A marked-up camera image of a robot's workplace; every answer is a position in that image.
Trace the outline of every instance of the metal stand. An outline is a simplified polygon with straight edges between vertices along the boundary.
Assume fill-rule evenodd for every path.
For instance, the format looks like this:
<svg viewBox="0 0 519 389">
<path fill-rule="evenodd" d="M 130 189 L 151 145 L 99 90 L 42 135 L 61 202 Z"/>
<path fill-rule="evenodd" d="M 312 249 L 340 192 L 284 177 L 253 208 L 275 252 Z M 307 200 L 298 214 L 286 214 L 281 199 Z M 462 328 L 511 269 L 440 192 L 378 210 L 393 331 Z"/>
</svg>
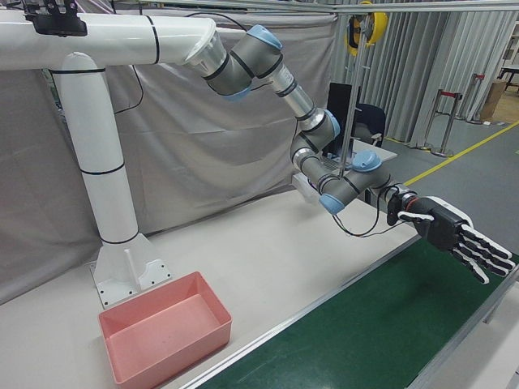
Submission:
<svg viewBox="0 0 519 389">
<path fill-rule="evenodd" d="M 465 98 L 461 103 L 460 109 L 457 111 L 456 119 L 458 120 L 466 120 L 467 119 L 467 108 L 469 107 L 469 102 L 472 103 L 474 100 L 474 96 L 476 92 L 479 90 L 479 86 L 481 82 L 485 79 L 485 75 L 479 75 L 477 73 L 473 73 L 470 79 L 469 87 L 465 93 Z"/>
<path fill-rule="evenodd" d="M 436 93 L 435 102 L 432 105 L 432 110 L 429 113 L 429 121 L 427 122 L 427 129 L 425 130 L 425 139 L 423 140 L 423 146 L 417 146 L 418 150 L 431 150 L 433 148 L 432 144 L 427 143 L 427 138 L 429 138 L 429 133 L 431 132 L 432 121 L 435 120 L 436 110 L 438 109 L 438 105 L 440 104 L 440 98 L 443 89 L 438 89 L 438 93 Z"/>
<path fill-rule="evenodd" d="M 353 140 L 351 139 L 351 131 L 354 125 L 355 110 L 357 108 L 358 88 L 360 86 L 360 71 L 364 65 L 364 57 L 366 52 L 366 30 L 368 18 L 364 18 L 360 22 L 360 38 L 357 48 L 357 57 L 355 59 L 354 72 L 351 82 L 350 104 L 348 105 L 348 113 L 346 114 L 346 124 L 344 129 L 344 138 L 342 140 L 342 154 L 339 162 L 339 177 L 344 175 L 345 166 L 351 162 L 351 150 L 353 148 Z"/>
<path fill-rule="evenodd" d="M 456 108 L 458 102 L 461 100 L 461 93 L 452 93 L 452 92 L 441 92 L 441 96 L 448 96 L 454 99 L 453 108 L 451 109 L 451 113 L 448 115 L 447 128 L 445 129 L 444 138 L 441 142 L 441 147 L 434 147 L 431 149 L 431 154 L 435 156 L 442 156 L 443 158 L 453 156 L 454 153 L 452 150 L 447 150 L 447 142 L 448 137 L 451 134 L 451 129 L 453 128 L 454 117 L 456 115 Z"/>
</svg>

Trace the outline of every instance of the black cable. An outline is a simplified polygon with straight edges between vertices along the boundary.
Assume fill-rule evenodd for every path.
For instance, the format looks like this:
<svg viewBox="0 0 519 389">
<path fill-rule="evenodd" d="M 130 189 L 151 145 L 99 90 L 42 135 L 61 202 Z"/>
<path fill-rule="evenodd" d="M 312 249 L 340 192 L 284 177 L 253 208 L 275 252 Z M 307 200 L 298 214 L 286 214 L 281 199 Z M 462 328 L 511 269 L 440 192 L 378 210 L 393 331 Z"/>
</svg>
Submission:
<svg viewBox="0 0 519 389">
<path fill-rule="evenodd" d="M 243 26 L 243 24 L 240 24 L 239 22 L 237 22 L 236 20 L 234 20 L 233 18 L 230 18 L 229 16 L 227 15 L 223 15 L 223 14 L 218 14 L 216 12 L 193 12 L 192 14 L 189 14 L 189 15 L 186 15 L 186 18 L 190 18 L 192 16 L 195 16 L 195 15 L 216 15 L 216 16 L 220 16 L 222 18 L 225 18 L 227 20 L 230 20 L 231 22 L 233 22 L 234 24 L 236 24 L 237 26 L 239 26 L 243 31 L 246 31 L 247 29 Z"/>
<path fill-rule="evenodd" d="M 139 99 L 139 102 L 137 104 L 135 104 L 134 106 L 132 106 L 132 107 L 128 107 L 128 108 L 125 108 L 125 109 L 120 109 L 119 111 L 114 112 L 114 115 L 117 115 L 118 113 L 122 113 L 122 112 L 125 112 L 125 111 L 129 111 L 130 109 L 133 109 L 133 108 L 136 108 L 136 107 L 138 107 L 140 105 L 140 103 L 143 102 L 143 98 L 144 98 L 143 84 L 140 82 L 140 78 L 139 78 L 139 75 L 137 74 L 137 70 L 135 69 L 135 66 L 132 65 L 131 67 L 133 68 L 133 71 L 135 73 L 135 77 L 137 78 L 137 82 L 139 83 L 139 87 L 140 87 L 140 99 Z"/>
<path fill-rule="evenodd" d="M 295 121 L 295 129 L 294 129 L 294 136 L 292 137 L 292 142 L 293 142 L 293 141 L 294 141 L 294 139 L 295 139 L 295 135 L 297 135 L 297 134 L 298 134 L 298 126 L 299 126 L 299 121 L 298 121 L 298 120 L 296 120 L 296 121 Z"/>
<path fill-rule="evenodd" d="M 382 194 L 386 195 L 391 188 L 398 188 L 397 184 L 387 186 L 386 188 L 384 188 L 384 190 L 381 190 L 379 192 L 379 194 L 376 196 L 376 218 L 375 218 L 375 222 L 373 223 L 371 228 L 368 229 L 365 233 L 352 233 L 351 231 L 349 231 L 342 224 L 342 220 L 337 215 L 332 215 L 333 221 L 335 221 L 335 224 L 337 224 L 342 231 L 344 231 L 345 233 L 347 233 L 348 235 L 350 235 L 352 237 L 370 237 L 370 236 L 379 234 L 379 233 L 370 233 L 370 232 L 373 231 L 373 229 L 379 223 L 379 218 L 380 218 L 380 197 L 382 197 Z"/>
<path fill-rule="evenodd" d="M 363 237 L 372 237 L 373 235 L 382 235 L 383 233 L 386 233 L 390 229 L 394 229 L 395 227 L 398 227 L 399 225 L 404 224 L 404 223 L 405 223 L 404 221 L 401 221 L 400 223 L 396 223 L 394 226 L 389 227 L 388 229 L 385 229 L 384 231 L 380 231 L 379 233 L 370 233 L 368 235 L 364 235 Z"/>
<path fill-rule="evenodd" d="M 260 89 L 262 87 L 266 87 L 267 85 L 270 85 L 271 83 L 272 83 L 272 81 L 270 83 L 263 83 L 263 84 L 259 85 L 258 87 L 252 88 L 251 92 L 252 91 L 257 91 L 258 89 Z"/>
</svg>

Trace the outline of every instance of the pink tray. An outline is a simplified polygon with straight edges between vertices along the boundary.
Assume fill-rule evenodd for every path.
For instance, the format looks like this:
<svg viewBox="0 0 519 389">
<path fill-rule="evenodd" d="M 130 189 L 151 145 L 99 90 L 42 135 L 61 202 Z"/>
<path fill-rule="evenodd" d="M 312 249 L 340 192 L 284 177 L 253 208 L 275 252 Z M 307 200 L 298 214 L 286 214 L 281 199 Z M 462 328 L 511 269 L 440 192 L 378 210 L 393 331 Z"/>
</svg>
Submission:
<svg viewBox="0 0 519 389">
<path fill-rule="evenodd" d="M 99 314 L 115 382 L 155 387 L 229 342 L 231 317 L 200 273 Z"/>
</svg>

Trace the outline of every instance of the black stripe band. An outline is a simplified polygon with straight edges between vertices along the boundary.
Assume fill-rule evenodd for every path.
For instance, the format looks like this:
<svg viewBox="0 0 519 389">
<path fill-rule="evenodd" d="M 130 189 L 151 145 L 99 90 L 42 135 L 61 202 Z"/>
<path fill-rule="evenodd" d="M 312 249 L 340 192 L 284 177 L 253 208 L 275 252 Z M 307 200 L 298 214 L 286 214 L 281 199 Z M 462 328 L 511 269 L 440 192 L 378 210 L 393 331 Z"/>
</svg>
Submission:
<svg viewBox="0 0 519 389">
<path fill-rule="evenodd" d="M 106 68 L 103 67 L 102 69 L 85 69 L 85 70 L 76 70 L 76 71 L 52 71 L 52 70 L 49 70 L 49 71 L 53 75 L 79 75 L 82 73 L 102 73 L 103 71 L 106 71 Z"/>
<path fill-rule="evenodd" d="M 305 174 L 305 172 L 302 171 L 302 165 L 310 158 L 316 158 L 317 160 L 320 160 L 317 156 L 315 155 L 309 155 L 309 156 L 304 156 L 302 159 L 301 159 L 301 162 L 299 162 L 299 170 L 301 170 L 301 173 Z"/>
<path fill-rule="evenodd" d="M 153 24 L 152 18 L 150 18 L 148 15 L 145 16 L 152 25 L 153 35 L 155 36 L 155 47 L 157 48 L 157 55 L 155 57 L 155 62 L 153 63 L 153 65 L 155 65 L 156 63 L 159 63 L 159 59 L 161 58 L 161 45 L 159 44 L 159 36 L 157 35 L 157 29 L 155 28 L 155 24 Z"/>
<path fill-rule="evenodd" d="M 323 194 L 323 189 L 324 187 L 326 186 L 326 184 L 328 182 L 330 182 L 331 180 L 338 180 L 339 177 L 336 176 L 335 174 L 333 173 L 328 173 L 328 174 L 325 174 L 323 177 L 321 177 L 319 179 L 319 182 L 317 182 L 317 190 L 319 191 L 320 195 Z"/>
<path fill-rule="evenodd" d="M 209 81 L 210 79 L 214 79 L 215 77 L 217 77 L 222 71 L 224 71 L 225 67 L 227 66 L 227 63 L 229 63 L 229 60 L 230 60 L 230 56 L 227 54 L 225 56 L 225 59 L 223 61 L 223 63 L 220 65 L 220 67 L 217 69 L 217 71 L 215 71 L 214 73 L 212 73 L 211 75 L 207 75 L 205 77 L 202 77 L 203 79 L 205 79 L 206 81 Z"/>
<path fill-rule="evenodd" d="M 102 176 L 104 174 L 110 174 L 110 173 L 117 172 L 118 170 L 122 169 L 123 167 L 124 167 L 124 162 L 122 162 L 122 165 L 119 166 L 118 168 L 115 168 L 115 169 L 112 169 L 112 170 L 107 170 L 105 172 L 87 172 L 87 171 L 82 170 L 82 169 L 79 169 L 79 170 L 81 170 L 81 173 L 90 174 L 91 176 Z"/>
<path fill-rule="evenodd" d="M 321 119 L 321 121 L 314 128 L 311 128 L 310 130 L 304 130 L 302 132 L 304 132 L 305 134 L 310 134 L 311 132 L 317 130 L 319 127 L 321 127 L 323 125 L 324 121 L 326 120 L 326 117 L 327 117 L 327 115 L 324 115 L 323 118 Z"/>
<path fill-rule="evenodd" d="M 240 66 L 249 75 L 249 77 L 254 79 L 254 77 L 255 77 L 254 72 L 249 68 L 249 66 L 247 66 L 247 64 L 233 50 L 230 50 L 230 55 L 236 60 L 237 63 L 240 64 Z"/>
<path fill-rule="evenodd" d="M 265 77 L 270 75 L 273 71 L 275 71 L 276 68 L 279 66 L 279 64 L 282 63 L 282 62 L 283 62 L 283 54 L 280 53 L 279 54 L 279 58 L 277 59 L 276 63 L 270 69 L 265 71 L 262 75 L 258 75 L 258 78 L 259 79 L 264 79 Z"/>
<path fill-rule="evenodd" d="M 289 95 L 290 93 L 292 93 L 292 91 L 297 87 L 298 87 L 298 82 L 295 79 L 293 79 L 292 83 L 289 85 L 289 87 L 287 89 L 285 89 L 284 91 L 281 91 L 281 92 L 276 92 L 276 94 L 278 97 L 285 97 L 285 96 Z"/>
<path fill-rule="evenodd" d="M 319 152 L 319 149 L 308 139 L 306 135 L 303 134 L 303 132 L 299 133 L 299 136 L 304 139 L 305 142 L 308 143 L 308 146 L 310 146 L 311 150 L 317 154 Z"/>
<path fill-rule="evenodd" d="M 315 112 L 315 104 L 312 105 L 309 113 L 307 113 L 306 115 L 303 115 L 303 116 L 296 116 L 295 118 L 298 122 L 302 122 L 303 120 L 307 120 L 307 119 L 311 118 L 311 115 L 313 115 L 314 112 Z"/>
<path fill-rule="evenodd" d="M 360 190 L 358 190 L 358 188 L 352 183 L 352 181 L 350 181 L 347 176 L 344 176 L 343 178 L 350 184 L 352 188 L 354 188 L 354 190 L 357 192 L 357 195 L 360 195 Z"/>
<path fill-rule="evenodd" d="M 390 181 L 391 181 L 391 174 L 389 174 L 389 178 L 384 184 L 382 184 L 381 186 L 373 186 L 372 189 L 378 190 L 378 189 L 384 188 L 387 184 L 389 184 Z"/>
<path fill-rule="evenodd" d="M 120 242 L 111 242 L 111 241 L 107 241 L 106 239 L 103 239 L 103 237 L 101 237 L 101 240 L 104 242 L 104 243 L 109 243 L 110 245 L 121 245 L 122 243 L 128 243 L 129 241 L 131 241 L 132 239 L 135 239 L 137 237 L 137 235 L 139 235 L 139 230 L 137 230 L 137 233 L 131 237 L 130 239 L 126 239 L 125 241 L 120 241 Z"/>
</svg>

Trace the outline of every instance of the robotic hand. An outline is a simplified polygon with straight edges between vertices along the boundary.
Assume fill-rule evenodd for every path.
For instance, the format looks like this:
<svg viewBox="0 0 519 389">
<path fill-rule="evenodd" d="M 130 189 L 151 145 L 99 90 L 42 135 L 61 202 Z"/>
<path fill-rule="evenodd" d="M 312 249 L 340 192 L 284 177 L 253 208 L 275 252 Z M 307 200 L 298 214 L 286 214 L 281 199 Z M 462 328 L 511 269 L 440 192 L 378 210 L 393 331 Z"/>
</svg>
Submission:
<svg viewBox="0 0 519 389">
<path fill-rule="evenodd" d="M 423 238 L 467 266 L 482 283 L 489 279 L 481 267 L 506 276 L 515 267 L 512 254 L 474 229 L 472 220 L 453 205 L 437 197 L 413 197 L 398 218 L 413 222 Z"/>
</svg>

